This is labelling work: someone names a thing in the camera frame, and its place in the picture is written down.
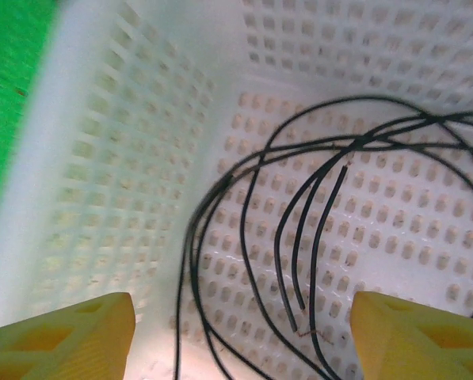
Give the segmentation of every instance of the green object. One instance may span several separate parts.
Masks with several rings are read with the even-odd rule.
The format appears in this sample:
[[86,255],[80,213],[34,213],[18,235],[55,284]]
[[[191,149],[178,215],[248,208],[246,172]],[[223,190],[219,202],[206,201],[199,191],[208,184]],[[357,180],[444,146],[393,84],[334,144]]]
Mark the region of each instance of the green object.
[[0,0],[0,192],[55,0]]

